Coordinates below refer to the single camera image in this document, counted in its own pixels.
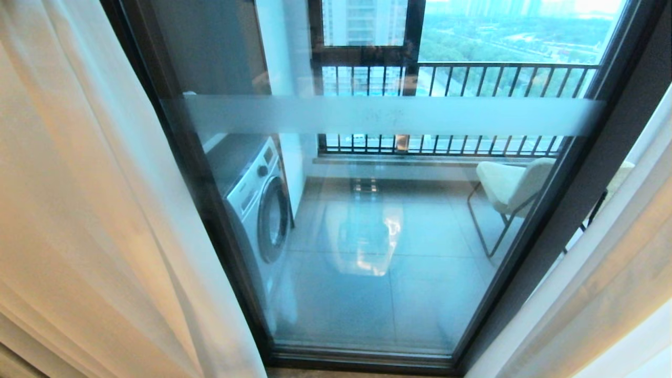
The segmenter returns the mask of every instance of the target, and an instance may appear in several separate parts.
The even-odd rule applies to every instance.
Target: washing machine door
[[[274,262],[282,253],[289,226],[289,200],[282,186],[282,179],[273,177],[263,189],[259,199],[259,253],[261,258]]]

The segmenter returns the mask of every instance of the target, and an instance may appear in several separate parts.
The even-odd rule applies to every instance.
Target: washing machine
[[[268,325],[286,261],[290,227],[280,155],[265,135],[227,135],[207,154]]]

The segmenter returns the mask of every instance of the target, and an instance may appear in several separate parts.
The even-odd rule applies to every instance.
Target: metal railing
[[[416,96],[583,97],[599,65],[423,62]],[[435,94],[435,88],[443,90]]]
[[[421,62],[404,67],[322,67],[325,96],[584,98],[599,65],[560,63]],[[555,156],[564,136],[411,135],[399,151],[394,135],[319,134],[319,153],[443,156]]]
[[[320,134],[323,154],[417,155],[465,157],[557,156],[569,137],[544,135],[409,135],[407,149],[398,148],[394,135]]]

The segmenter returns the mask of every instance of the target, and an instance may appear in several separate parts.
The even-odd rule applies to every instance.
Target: building
[[[323,0],[325,46],[400,46],[407,1]]]

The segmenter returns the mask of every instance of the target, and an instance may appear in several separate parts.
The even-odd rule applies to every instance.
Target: washing machine knob
[[[257,168],[257,174],[259,177],[264,177],[268,175],[268,167],[265,165],[260,165],[259,168]]]

